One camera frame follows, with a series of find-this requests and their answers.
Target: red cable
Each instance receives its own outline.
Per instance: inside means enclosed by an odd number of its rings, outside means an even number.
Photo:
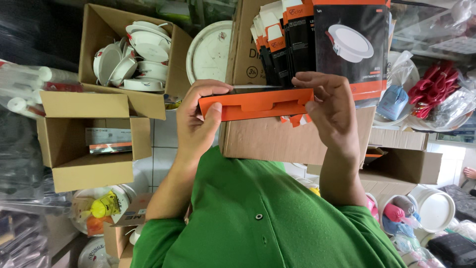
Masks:
[[[425,119],[431,109],[441,104],[458,87],[458,71],[453,62],[433,64],[423,78],[408,91],[408,102],[416,106],[412,115]]]

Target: downlight image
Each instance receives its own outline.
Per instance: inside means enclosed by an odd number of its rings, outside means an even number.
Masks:
[[[374,55],[372,44],[360,32],[341,24],[329,27],[330,38],[336,54],[348,62],[361,62]]]

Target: green polo shirt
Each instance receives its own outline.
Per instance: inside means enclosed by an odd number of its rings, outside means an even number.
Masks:
[[[150,220],[132,268],[406,267],[366,207],[334,207],[282,163],[200,159],[193,213]]]

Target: foot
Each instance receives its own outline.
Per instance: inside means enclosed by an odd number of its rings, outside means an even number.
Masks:
[[[465,174],[467,178],[476,180],[476,170],[474,168],[467,166],[463,169],[463,173]]]

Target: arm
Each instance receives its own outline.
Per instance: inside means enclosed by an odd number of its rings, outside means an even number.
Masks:
[[[319,177],[321,196],[335,206],[365,206],[367,197],[358,176],[357,118],[347,78],[298,72],[292,82],[314,88],[315,101],[306,104],[306,111],[327,146]]]
[[[198,99],[225,94],[232,87],[215,80],[197,80],[177,109],[177,156],[147,206],[146,220],[183,217],[192,195],[200,157],[211,147],[221,123],[221,104],[214,103],[207,119],[197,113]]]

